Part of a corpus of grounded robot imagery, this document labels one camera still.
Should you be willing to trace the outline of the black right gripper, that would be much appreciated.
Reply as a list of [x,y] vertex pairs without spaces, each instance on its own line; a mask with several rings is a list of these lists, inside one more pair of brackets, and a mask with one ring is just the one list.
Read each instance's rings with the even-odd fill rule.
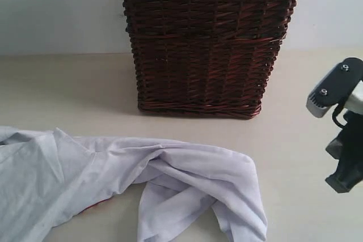
[[328,144],[326,151],[338,161],[326,183],[337,193],[348,193],[362,181],[362,115],[347,111],[346,124]]

